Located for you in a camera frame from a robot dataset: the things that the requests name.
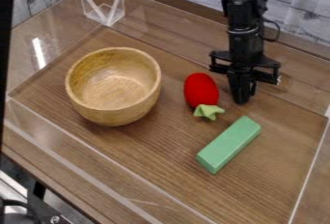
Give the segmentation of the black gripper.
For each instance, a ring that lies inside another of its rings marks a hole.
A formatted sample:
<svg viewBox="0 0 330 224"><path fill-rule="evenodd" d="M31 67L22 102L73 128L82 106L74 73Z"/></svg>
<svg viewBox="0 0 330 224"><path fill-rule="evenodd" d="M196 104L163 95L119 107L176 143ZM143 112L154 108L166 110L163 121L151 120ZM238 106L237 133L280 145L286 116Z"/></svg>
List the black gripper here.
<svg viewBox="0 0 330 224"><path fill-rule="evenodd" d="M257 81L274 84L280 83L278 70L281 63L265 55L265 40L260 35L260 29L229 29L230 50L213 50L209 54L212 58L210 70L228 73L232 94L237 103L248 103L256 94ZM230 70L248 70L241 77Z"/></svg>

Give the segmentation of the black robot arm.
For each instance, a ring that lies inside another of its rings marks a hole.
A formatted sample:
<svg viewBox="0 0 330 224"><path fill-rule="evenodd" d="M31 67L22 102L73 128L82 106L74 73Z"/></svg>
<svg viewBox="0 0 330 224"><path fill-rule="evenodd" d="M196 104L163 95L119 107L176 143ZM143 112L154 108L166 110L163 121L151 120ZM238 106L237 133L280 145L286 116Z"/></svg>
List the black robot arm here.
<svg viewBox="0 0 330 224"><path fill-rule="evenodd" d="M229 50L213 50L210 70L229 77L237 104L256 95L257 83L280 83L281 62L265 55L265 42L276 42L280 25L265 18L269 0L221 0L229 19Z"/></svg>

